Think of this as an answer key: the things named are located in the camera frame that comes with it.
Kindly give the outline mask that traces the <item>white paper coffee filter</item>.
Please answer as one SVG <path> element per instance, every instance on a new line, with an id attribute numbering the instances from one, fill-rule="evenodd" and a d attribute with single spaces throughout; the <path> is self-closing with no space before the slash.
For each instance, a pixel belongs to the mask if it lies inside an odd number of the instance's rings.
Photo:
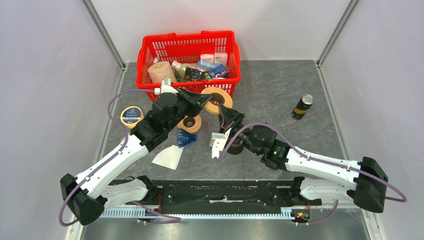
<path id="1" fill-rule="evenodd" d="M 159 152 L 152 163 L 171 170 L 176 170 L 180 162 L 184 147 L 172 145 Z"/>

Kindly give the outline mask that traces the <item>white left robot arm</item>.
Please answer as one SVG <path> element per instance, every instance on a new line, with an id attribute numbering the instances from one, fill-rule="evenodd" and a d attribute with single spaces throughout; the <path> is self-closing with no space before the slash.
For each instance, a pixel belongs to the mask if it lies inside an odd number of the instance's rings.
<path id="1" fill-rule="evenodd" d="M 60 179 L 63 204 L 59 210 L 59 224 L 69 227 L 79 222 L 86 226 L 110 207 L 139 201 L 152 204 L 157 191 L 148 179 L 137 178 L 115 186 L 109 184 L 132 163 L 167 140 L 169 132 L 185 117 L 198 116 L 212 97 L 182 87 L 160 87 L 151 110 L 124 133 L 124 140 L 116 148 L 76 176 L 67 173 Z"/>

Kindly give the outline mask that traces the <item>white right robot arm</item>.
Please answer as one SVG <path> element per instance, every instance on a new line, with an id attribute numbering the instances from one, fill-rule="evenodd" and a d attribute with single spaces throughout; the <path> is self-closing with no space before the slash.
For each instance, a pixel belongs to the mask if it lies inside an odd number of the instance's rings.
<path id="1" fill-rule="evenodd" d="M 289 200 L 300 205 L 306 200 L 348 200 L 357 207 L 382 213 L 388 200 L 389 178 L 377 161 L 363 157 L 360 161 L 337 159 L 308 152 L 287 139 L 278 139 L 278 131 L 267 123 L 244 125 L 244 114 L 218 106 L 220 133 L 227 138 L 226 150 L 233 143 L 260 157 L 272 170 L 313 175 L 321 181 L 297 177 L 288 191 Z"/>

